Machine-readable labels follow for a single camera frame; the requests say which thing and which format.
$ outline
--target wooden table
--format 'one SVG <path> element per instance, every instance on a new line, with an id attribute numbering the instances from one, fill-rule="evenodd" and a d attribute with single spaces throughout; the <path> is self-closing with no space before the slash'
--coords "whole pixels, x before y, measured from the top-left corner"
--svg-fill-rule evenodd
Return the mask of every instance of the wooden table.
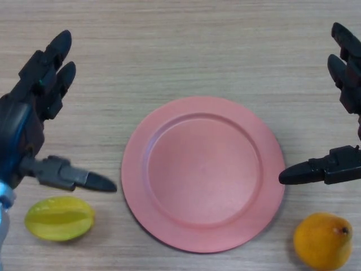
<path id="1" fill-rule="evenodd" d="M 173 99 L 213 95 L 261 117 L 292 165 L 359 143 L 357 117 L 338 101 L 327 57 L 339 53 L 330 35 L 335 21 L 361 38 L 360 9 L 360 0 L 2 0 L 1 94 L 35 50 L 69 29 L 67 60 L 77 64 L 77 77 L 61 113 L 46 123 L 40 158 L 67 156 L 117 181 L 142 118 Z M 5 271 L 307 270 L 290 239 L 300 219 L 316 211 L 351 221 L 355 248 L 343 270 L 361 270 L 359 181 L 288 187 L 263 234 L 216 255 L 182 253 L 152 239 L 134 222 L 121 186 L 114 195 L 74 193 L 97 211 L 87 236 L 70 244 L 39 241 L 24 227 L 28 208 L 64 192 L 26 179 L 16 193 Z"/>

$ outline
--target orange fruit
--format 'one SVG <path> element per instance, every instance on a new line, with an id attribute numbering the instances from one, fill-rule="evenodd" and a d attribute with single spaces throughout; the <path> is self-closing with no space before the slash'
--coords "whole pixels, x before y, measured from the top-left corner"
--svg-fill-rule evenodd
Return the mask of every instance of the orange fruit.
<path id="1" fill-rule="evenodd" d="M 351 224 L 331 213 L 314 213 L 296 228 L 293 245 L 298 257 L 317 271 L 344 266 L 352 253 Z"/>

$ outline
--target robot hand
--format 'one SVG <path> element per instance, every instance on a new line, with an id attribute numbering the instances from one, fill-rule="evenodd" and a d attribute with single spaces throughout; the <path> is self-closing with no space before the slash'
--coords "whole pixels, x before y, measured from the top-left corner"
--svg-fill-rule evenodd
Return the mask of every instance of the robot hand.
<path id="1" fill-rule="evenodd" d="M 59 113 L 75 78 L 73 62 L 58 72 L 71 44 L 71 33 L 65 30 L 44 52 L 36 51 L 19 72 L 20 80 L 13 90 L 0 98 L 0 249 L 9 228 L 7 211 L 15 200 L 14 189 L 25 176 L 36 178 L 41 185 L 68 191 L 77 186 L 117 191 L 108 178 L 72 167 L 66 158 L 35 159 L 45 140 L 44 122 Z"/>
<path id="2" fill-rule="evenodd" d="M 328 70 L 341 90 L 340 102 L 344 108 L 349 114 L 359 115 L 358 136 L 361 139 L 361 42 L 339 23 L 334 23 L 331 35 L 341 47 L 341 59 L 330 55 Z M 330 150 L 324 158 L 309 159 L 287 168 L 280 173 L 279 182 L 299 185 L 324 181 L 330 185 L 360 178 L 361 150 L 359 146 L 344 146 Z"/>

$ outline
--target empty plate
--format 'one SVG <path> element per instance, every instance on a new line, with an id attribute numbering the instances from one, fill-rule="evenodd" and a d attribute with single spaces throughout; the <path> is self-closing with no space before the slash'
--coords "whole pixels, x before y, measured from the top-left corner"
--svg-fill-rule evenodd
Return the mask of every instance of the empty plate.
<path id="1" fill-rule="evenodd" d="M 226 99 L 190 97 L 148 115 L 122 161 L 126 201 L 160 241 L 185 251 L 234 248 L 275 216 L 285 169 L 272 131 Z"/>

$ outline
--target table surface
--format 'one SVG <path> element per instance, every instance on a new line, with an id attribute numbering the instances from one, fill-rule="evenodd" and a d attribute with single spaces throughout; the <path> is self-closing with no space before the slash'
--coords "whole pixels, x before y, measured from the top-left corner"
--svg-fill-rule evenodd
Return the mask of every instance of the table surface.
<path id="1" fill-rule="evenodd" d="M 241 103 L 273 130 L 287 165 L 356 145 L 357 117 L 347 114 L 327 70 L 339 47 L 338 21 L 361 37 L 359 0 L 2 0 L 1 94 L 35 50 L 64 29 L 73 36 L 67 60 L 77 77 L 54 121 L 46 123 L 39 157 L 70 158 L 118 182 L 132 131 L 173 99 L 213 95 Z M 96 210 L 84 238 L 39 241 L 23 219 L 38 200 L 63 191 L 25 179 L 16 189 L 11 228 L 2 248 L 7 271 L 307 270 L 294 256 L 294 227 L 316 211 L 354 226 L 354 253 L 343 270 L 361 270 L 361 184 L 288 187 L 274 223 L 231 251 L 194 255 L 146 234 L 117 194 L 76 190 Z"/>

